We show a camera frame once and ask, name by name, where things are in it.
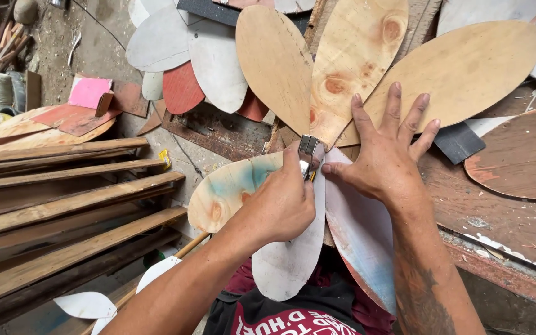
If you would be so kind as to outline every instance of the rock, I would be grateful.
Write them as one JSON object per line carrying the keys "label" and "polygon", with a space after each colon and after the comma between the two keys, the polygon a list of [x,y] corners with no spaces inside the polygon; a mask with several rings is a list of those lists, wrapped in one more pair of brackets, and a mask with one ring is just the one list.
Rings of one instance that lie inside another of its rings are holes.
{"label": "rock", "polygon": [[36,18],[36,0],[18,0],[14,7],[14,20],[23,25],[31,25]]}

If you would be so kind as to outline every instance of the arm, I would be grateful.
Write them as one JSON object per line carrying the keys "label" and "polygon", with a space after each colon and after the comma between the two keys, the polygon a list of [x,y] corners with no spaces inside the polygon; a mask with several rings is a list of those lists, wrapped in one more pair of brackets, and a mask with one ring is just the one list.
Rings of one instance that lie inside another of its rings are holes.
{"label": "arm", "polygon": [[411,144],[429,95],[415,100],[400,122],[400,83],[393,83],[379,129],[359,95],[351,110],[361,137],[354,164],[324,164],[361,194],[384,203],[392,219],[397,315],[405,334],[485,334],[434,218],[434,204],[416,162],[429,149],[440,121],[431,121]]}
{"label": "arm", "polygon": [[234,272],[259,248],[301,235],[316,216],[299,142],[233,217],[197,251],[134,296],[101,334],[191,334]]}

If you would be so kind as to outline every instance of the person's left hand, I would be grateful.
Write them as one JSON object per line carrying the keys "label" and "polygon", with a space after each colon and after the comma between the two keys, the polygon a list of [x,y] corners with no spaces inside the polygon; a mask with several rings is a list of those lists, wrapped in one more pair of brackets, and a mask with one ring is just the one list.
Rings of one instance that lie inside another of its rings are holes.
{"label": "person's left hand", "polygon": [[299,165],[299,143],[282,152],[282,167],[271,173],[223,227],[237,229],[259,248],[302,234],[316,217],[313,184],[304,182]]}

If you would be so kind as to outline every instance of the person's right hand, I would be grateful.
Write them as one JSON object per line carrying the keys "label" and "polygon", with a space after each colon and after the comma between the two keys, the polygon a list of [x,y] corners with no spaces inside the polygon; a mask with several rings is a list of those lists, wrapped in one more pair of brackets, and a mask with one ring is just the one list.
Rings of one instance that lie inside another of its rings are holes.
{"label": "person's right hand", "polygon": [[379,129],[375,129],[369,114],[363,110],[363,100],[355,94],[351,111],[361,139],[361,151],[353,164],[325,163],[322,172],[336,175],[366,197],[384,204],[398,204],[412,194],[424,190],[417,161],[429,149],[438,130],[440,120],[432,120],[419,139],[411,144],[429,94],[417,97],[405,120],[400,122],[400,83],[390,85],[385,114]]}

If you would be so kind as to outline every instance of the dirt floor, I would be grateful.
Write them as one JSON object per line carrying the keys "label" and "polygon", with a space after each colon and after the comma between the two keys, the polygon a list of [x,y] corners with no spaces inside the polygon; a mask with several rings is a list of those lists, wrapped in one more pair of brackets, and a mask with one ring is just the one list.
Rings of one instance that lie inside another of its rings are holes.
{"label": "dirt floor", "polygon": [[[125,47],[133,31],[127,0],[77,0],[87,8],[97,20],[112,32]],[[39,0],[41,21],[31,30],[35,46],[29,67],[42,76],[42,105],[59,104],[67,101],[73,74],[86,72],[104,78],[131,80],[141,83],[142,76],[128,65],[122,46],[92,17],[87,15],[75,3],[71,3],[69,11],[61,11],[47,5],[48,1]],[[74,53],[69,67],[67,57],[72,46],[72,36],[82,32],[82,42]],[[144,124],[144,118],[123,115],[114,131],[123,136],[134,136]],[[164,129],[158,128],[146,136],[153,149],[145,156],[153,157],[160,150],[167,148],[172,157],[174,168],[187,175],[186,185],[174,196],[176,202],[187,203],[191,192],[201,178],[194,171],[199,166],[204,175],[219,166],[229,163],[227,159],[179,137],[172,137]],[[199,232],[189,227],[186,222],[179,226],[180,230],[191,237]],[[484,279],[460,270],[471,299],[482,322],[495,328],[513,331],[512,334],[536,335],[536,304],[508,292]],[[105,283],[104,291],[131,278],[122,278],[116,283]],[[97,290],[97,285],[89,289]],[[49,326],[42,326],[43,320]],[[20,316],[18,319],[0,327],[0,334],[45,334],[50,329],[51,319],[55,323],[63,322],[63,316],[55,305],[47,304],[33,312]]]}

